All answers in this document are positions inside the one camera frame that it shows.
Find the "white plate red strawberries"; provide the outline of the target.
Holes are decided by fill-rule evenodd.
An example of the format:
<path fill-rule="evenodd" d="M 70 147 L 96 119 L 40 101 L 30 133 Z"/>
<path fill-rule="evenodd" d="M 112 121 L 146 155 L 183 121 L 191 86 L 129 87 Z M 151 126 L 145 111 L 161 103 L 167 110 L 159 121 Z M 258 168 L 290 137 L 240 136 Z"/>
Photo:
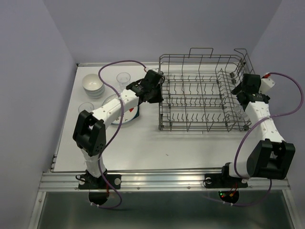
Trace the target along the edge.
<path fill-rule="evenodd" d="M 137 112 L 137 106 L 127 110 L 123 115 L 122 124 L 132 121 Z"/>

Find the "white ribbed bowl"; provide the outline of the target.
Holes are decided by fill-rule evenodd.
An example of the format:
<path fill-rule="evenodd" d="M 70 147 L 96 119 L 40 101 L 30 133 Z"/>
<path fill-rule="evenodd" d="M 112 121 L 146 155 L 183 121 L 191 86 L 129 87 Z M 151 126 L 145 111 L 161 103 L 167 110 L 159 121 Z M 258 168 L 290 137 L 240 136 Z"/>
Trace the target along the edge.
<path fill-rule="evenodd" d="M 94 98 L 94 99 L 97 99 L 97 98 L 100 98 L 102 97 L 102 95 L 104 94 L 104 91 L 105 91 L 105 87 L 102 87 L 98 90 L 95 90 L 95 91 L 89 91 L 89 90 L 86 90 L 84 89 L 85 93 L 90 97 L 90 98 Z"/>
<path fill-rule="evenodd" d="M 82 79 L 82 87 L 89 90 L 96 90 L 103 85 L 103 82 L 100 80 L 97 74 L 88 74 Z"/>
<path fill-rule="evenodd" d="M 89 89 L 86 89 L 86 88 L 84 88 L 84 87 L 83 87 L 83 89 L 84 89 L 84 91 L 86 92 L 86 94 L 92 95 L 92 96 L 97 96 L 97 95 L 100 95 L 100 94 L 103 94 L 103 93 L 104 93 L 104 91 L 105 91 L 105 86 L 104 86 L 104 84 L 103 84 L 100 88 L 98 88 L 98 89 L 96 89 L 96 90 L 89 90 Z"/>

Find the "dark teal square plate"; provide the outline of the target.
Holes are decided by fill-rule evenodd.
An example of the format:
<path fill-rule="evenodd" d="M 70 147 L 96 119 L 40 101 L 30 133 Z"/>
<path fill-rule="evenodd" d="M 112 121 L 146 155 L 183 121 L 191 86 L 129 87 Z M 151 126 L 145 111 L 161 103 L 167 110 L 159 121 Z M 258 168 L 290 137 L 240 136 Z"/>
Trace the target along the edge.
<path fill-rule="evenodd" d="M 139 106 L 137 106 L 137 112 L 136 112 L 136 115 L 134 116 L 134 119 L 138 118 L 140 115 L 140 108 Z"/>

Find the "white plate blue stripes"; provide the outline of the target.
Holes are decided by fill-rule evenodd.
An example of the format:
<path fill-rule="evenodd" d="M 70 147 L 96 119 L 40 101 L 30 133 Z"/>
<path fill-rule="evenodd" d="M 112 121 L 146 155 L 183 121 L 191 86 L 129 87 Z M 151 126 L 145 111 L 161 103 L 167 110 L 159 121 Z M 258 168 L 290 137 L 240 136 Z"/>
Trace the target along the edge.
<path fill-rule="evenodd" d="M 109 101 L 111 101 L 112 99 L 117 99 L 118 96 L 116 94 L 110 95 L 109 97 L 107 97 L 104 102 L 102 103 L 102 106 L 106 105 Z"/>

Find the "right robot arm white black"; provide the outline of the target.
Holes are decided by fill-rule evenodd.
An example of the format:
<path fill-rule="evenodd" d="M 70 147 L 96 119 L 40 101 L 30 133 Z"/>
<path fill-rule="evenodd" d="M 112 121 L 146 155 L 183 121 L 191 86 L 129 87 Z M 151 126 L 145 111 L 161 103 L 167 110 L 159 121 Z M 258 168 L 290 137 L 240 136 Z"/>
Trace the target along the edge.
<path fill-rule="evenodd" d="M 245 73 L 231 91 L 252 127 L 238 146 L 233 162 L 226 163 L 219 175 L 222 185 L 230 186 L 236 179 L 253 177 L 283 180 L 295 155 L 295 146 L 280 135 L 269 111 L 265 93 L 275 85 L 270 74 L 261 77 Z"/>

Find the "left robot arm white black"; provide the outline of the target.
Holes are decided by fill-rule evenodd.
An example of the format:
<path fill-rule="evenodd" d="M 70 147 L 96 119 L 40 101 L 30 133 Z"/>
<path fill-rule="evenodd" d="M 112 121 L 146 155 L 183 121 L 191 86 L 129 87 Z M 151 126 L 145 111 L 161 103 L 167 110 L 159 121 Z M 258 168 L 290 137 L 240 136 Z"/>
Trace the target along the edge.
<path fill-rule="evenodd" d="M 109 141 L 106 140 L 107 128 L 125 112 L 142 103 L 160 103 L 161 88 L 164 76 L 148 70 L 145 77 L 130 83 L 115 98 L 91 112 L 83 110 L 79 113 L 72 135 L 78 148 L 81 149 L 86 163 L 86 173 L 77 175 L 81 185 L 90 184 L 101 188 L 106 183 L 102 153 Z"/>

